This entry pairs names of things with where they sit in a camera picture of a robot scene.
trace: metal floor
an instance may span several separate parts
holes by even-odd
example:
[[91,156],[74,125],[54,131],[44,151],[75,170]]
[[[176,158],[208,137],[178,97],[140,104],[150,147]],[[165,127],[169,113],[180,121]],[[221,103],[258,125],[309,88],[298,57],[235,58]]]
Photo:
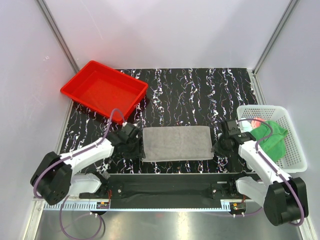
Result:
[[[248,212],[257,209],[249,203]],[[85,212],[63,211],[65,226]],[[233,218],[226,212],[107,212],[102,229],[95,239],[101,240],[301,240],[298,227],[284,224],[275,227],[265,214]],[[86,216],[66,231],[74,238],[91,237],[99,227],[99,220]],[[59,226],[59,212],[44,210],[36,240],[67,239]]]

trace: table surface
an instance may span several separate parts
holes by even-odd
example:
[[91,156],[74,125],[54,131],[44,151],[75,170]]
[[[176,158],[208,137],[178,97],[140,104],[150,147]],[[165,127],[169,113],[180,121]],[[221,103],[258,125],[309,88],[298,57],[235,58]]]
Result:
[[[220,122],[237,117],[240,105],[257,104],[245,68],[124,69],[121,72],[147,82],[146,97],[128,119],[139,128],[162,126],[209,126],[212,142],[221,133]],[[86,146],[106,130],[108,119],[74,103],[60,153]],[[119,125],[113,123],[113,130]],[[110,157],[83,169],[110,174],[223,173],[226,157],[212,160],[142,162],[140,158]],[[246,170],[245,163],[239,165]]]
[[[257,209],[248,204],[248,212]],[[83,211],[63,211],[68,234],[78,239],[91,237],[99,220],[86,216],[70,225]],[[273,226],[263,212],[233,218],[225,212],[107,212],[105,224],[95,239],[100,240],[301,240],[298,227]],[[36,240],[65,240],[59,226],[59,212],[42,213]]]

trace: green cloth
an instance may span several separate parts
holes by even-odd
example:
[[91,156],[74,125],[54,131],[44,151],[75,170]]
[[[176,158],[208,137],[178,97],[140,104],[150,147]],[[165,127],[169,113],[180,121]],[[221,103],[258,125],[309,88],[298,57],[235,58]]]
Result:
[[[262,150],[272,159],[277,162],[279,159],[286,155],[285,137],[288,134],[288,130],[279,126],[275,121],[265,121],[273,129],[273,134],[269,138],[260,142]],[[270,134],[270,128],[265,124],[261,125],[251,131],[251,134],[258,141],[263,137]]]

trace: cable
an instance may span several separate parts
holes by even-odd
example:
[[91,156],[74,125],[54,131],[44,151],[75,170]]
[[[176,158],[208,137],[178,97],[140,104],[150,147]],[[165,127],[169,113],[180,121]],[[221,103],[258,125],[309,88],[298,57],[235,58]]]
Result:
[[[239,122],[242,122],[242,121],[258,121],[258,122],[260,122],[260,123],[262,123],[262,124],[264,124],[264,125],[266,125],[266,126],[269,127],[269,129],[270,129],[270,134],[267,135],[267,136],[265,136],[265,137],[263,137],[263,138],[261,138],[260,140],[258,140],[258,141],[256,142],[256,144],[255,144],[255,150],[256,150],[257,153],[260,155],[260,157],[262,157],[262,159],[269,165],[269,167],[270,167],[275,173],[277,173],[278,170],[268,161],[268,159],[264,156],[264,154],[259,151],[259,144],[260,144],[263,140],[268,139],[269,137],[272,136],[272,134],[273,134],[273,132],[274,132],[273,129],[272,129],[272,127],[271,127],[268,123],[266,123],[265,121],[262,121],[262,120],[256,119],[256,118],[240,119],[240,120],[238,120],[237,122],[239,123]],[[291,194],[292,194],[294,200],[296,201],[296,204],[298,205],[299,210],[300,210],[300,221],[299,221],[298,223],[290,222],[289,224],[291,224],[291,225],[293,225],[293,226],[296,226],[296,227],[299,227],[299,226],[301,226],[301,225],[304,223],[304,220],[305,220],[305,212],[304,212],[304,209],[303,209],[303,207],[302,207],[302,204],[301,204],[301,202],[300,202],[300,200],[299,200],[296,192],[294,191],[294,189],[292,188],[292,186],[289,184],[289,182],[285,179],[285,177],[282,176],[281,174],[279,174],[278,176],[283,180],[283,182],[285,183],[285,185],[286,185],[286,186],[288,187],[288,189],[290,190],[290,192],[291,192]]]
[[[64,208],[65,203],[66,203],[68,197],[69,197],[69,196],[66,196],[65,199],[63,200],[63,202],[62,202],[62,204],[61,204],[61,207],[60,207],[60,211],[59,211],[59,223],[60,223],[60,228],[61,228],[62,232],[64,233],[64,235],[66,235],[68,238],[70,238],[70,239],[72,239],[72,240],[93,240],[93,239],[98,235],[98,233],[99,233],[100,230],[101,230],[102,222],[103,222],[102,217],[101,217],[100,215],[98,215],[98,214],[95,214],[95,216],[98,217],[99,220],[100,220],[100,225],[99,225],[98,230],[97,230],[97,231],[95,232],[95,234],[92,235],[91,237],[89,237],[89,238],[76,238],[76,237],[70,236],[70,235],[66,232],[66,229],[64,228],[63,223],[62,223],[62,209]],[[92,212],[83,214],[83,215],[80,216],[79,218],[82,218],[82,217],[87,216],[87,215],[92,215]]]
[[[118,111],[118,112],[120,113],[120,115],[121,115],[121,117],[122,117],[122,119],[123,119],[123,122],[125,122],[125,118],[124,118],[124,115],[122,114],[122,112],[121,112],[118,108],[113,109],[112,112],[111,112],[111,114],[110,114],[110,118],[109,118],[110,121],[108,122],[108,124],[107,124],[107,126],[106,126],[105,133],[104,133],[102,139],[97,143],[97,145],[101,144],[101,143],[104,141],[104,139],[107,137],[107,134],[108,134],[108,132],[109,132],[109,129],[110,129],[110,126],[111,126],[111,122],[112,122],[112,118],[113,118],[113,116],[114,116],[115,111]],[[82,150],[76,152],[75,154],[73,154],[73,157],[76,157],[76,156],[78,156],[78,155],[80,155],[80,154],[83,154],[83,153],[85,153],[85,152],[87,152],[87,151],[89,151],[90,149],[93,149],[93,148],[95,148],[95,147],[96,147],[96,145],[92,145],[92,146],[90,146],[90,147],[87,147],[87,148],[85,148],[85,149],[82,149]],[[44,177],[44,175],[46,175],[47,172],[49,172],[51,169],[53,169],[53,168],[56,167],[57,165],[63,163],[63,162],[66,161],[66,160],[69,160],[69,159],[71,159],[71,158],[72,158],[72,156],[67,156],[67,157],[64,157],[64,158],[56,161],[54,164],[50,165],[47,169],[45,169],[45,170],[40,174],[40,176],[36,179],[36,181],[35,181],[35,183],[34,183],[34,186],[33,186],[33,195],[34,195],[37,199],[43,199],[42,196],[38,195],[38,193],[37,193],[37,188],[38,188],[39,182],[40,182],[41,179]]]
[[[67,228],[69,228],[71,225],[73,225],[75,222],[79,221],[80,219],[82,219],[83,217],[86,217],[88,216],[90,213],[86,213],[86,214],[83,214],[83,215],[80,215],[78,216],[75,220],[73,220],[71,223],[69,223],[67,226],[64,226],[64,230],[66,230]],[[54,233],[60,233],[62,232],[61,228],[59,230],[55,230],[53,224],[52,224],[52,219],[49,219],[48,220],[48,225],[49,227],[51,228],[52,232]]]
[[244,203],[245,200],[246,200],[246,195],[243,195],[243,199],[242,199],[242,201],[240,202],[240,204]]
[[109,189],[108,190],[109,205],[110,205],[111,197],[112,197],[112,191],[111,189]]

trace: gray towel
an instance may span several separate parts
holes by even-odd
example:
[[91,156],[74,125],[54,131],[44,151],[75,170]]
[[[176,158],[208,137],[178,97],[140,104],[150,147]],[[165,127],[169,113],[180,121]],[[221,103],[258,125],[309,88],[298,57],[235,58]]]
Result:
[[211,160],[208,126],[163,126],[143,129],[144,162]]

